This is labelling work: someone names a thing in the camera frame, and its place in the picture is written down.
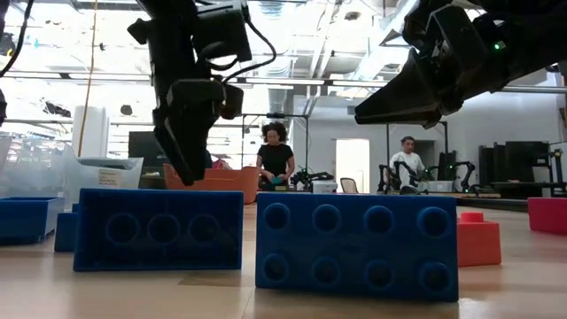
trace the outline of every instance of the label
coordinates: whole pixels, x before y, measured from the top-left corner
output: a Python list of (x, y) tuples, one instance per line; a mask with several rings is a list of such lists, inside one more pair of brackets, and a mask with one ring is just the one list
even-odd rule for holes
[(98, 170), (98, 184), (120, 188), (122, 185), (122, 173), (111, 169)]

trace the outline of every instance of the red lego brick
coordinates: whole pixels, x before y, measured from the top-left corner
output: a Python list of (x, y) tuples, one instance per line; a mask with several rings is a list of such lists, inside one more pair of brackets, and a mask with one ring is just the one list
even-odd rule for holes
[(485, 222), (482, 213), (462, 213), (457, 221), (457, 259), (459, 267), (500, 265), (500, 226)]
[(567, 198), (528, 198), (530, 229), (567, 235)]

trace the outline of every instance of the white t-shirt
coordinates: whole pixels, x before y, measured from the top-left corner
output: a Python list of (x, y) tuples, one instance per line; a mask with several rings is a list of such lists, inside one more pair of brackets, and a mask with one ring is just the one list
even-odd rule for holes
[[(405, 152), (397, 152), (393, 154), (392, 159), (390, 159), (390, 167), (395, 169), (393, 163), (396, 161), (404, 161), (408, 166), (414, 170), (414, 172), (423, 171), (425, 170), (425, 166), (423, 165), (422, 158), (419, 155), (415, 154), (414, 152), (410, 154), (406, 154)], [(400, 179), (401, 179), (401, 186), (409, 185), (409, 172), (408, 170), (400, 165)]]

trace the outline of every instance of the blue lego brick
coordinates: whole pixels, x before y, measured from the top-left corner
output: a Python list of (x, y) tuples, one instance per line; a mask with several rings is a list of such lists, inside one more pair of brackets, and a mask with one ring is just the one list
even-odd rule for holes
[(240, 269), (244, 194), (81, 190), (75, 271)]
[(58, 253), (74, 252), (77, 239), (77, 222), (79, 214), (61, 213), (57, 216), (57, 229), (55, 230), (55, 251)]
[(457, 301), (456, 201), (258, 194), (256, 286)]
[(55, 230), (57, 214), (64, 208), (63, 198), (1, 198), (0, 244), (42, 242)]

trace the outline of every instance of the lego stud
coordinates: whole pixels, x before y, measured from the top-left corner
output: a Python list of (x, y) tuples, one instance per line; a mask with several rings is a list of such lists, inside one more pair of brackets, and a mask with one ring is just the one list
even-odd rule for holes
[(279, 253), (271, 253), (262, 263), (262, 275), (274, 284), (280, 284), (290, 275), (290, 264)]
[(113, 215), (105, 225), (106, 240), (115, 245), (128, 245), (140, 234), (140, 222), (132, 214)]
[(443, 238), (450, 232), (449, 214), (439, 207), (424, 208), (417, 215), (417, 228), (426, 237)]
[(393, 229), (393, 213), (384, 206), (373, 206), (364, 213), (363, 223), (367, 231), (385, 235)]
[(173, 243), (181, 231), (181, 226), (171, 214), (157, 214), (148, 222), (148, 237), (151, 241), (167, 245)]
[(442, 293), (451, 286), (447, 266), (436, 261), (427, 262), (419, 268), (417, 281), (430, 293)]
[(275, 203), (264, 210), (264, 222), (272, 230), (281, 230), (290, 222), (290, 208), (284, 204)]
[(311, 267), (311, 277), (319, 285), (337, 284), (340, 281), (340, 269), (337, 261), (331, 257), (318, 258)]
[(461, 222), (484, 222), (485, 217), (480, 212), (461, 213)]
[(374, 291), (385, 291), (393, 285), (394, 274), (384, 260), (369, 261), (364, 267), (364, 281)]
[(313, 211), (313, 227), (323, 233), (333, 233), (341, 227), (340, 212), (333, 205), (321, 205)]
[(219, 233), (219, 221), (210, 214), (199, 214), (189, 222), (189, 235), (198, 243), (213, 242)]

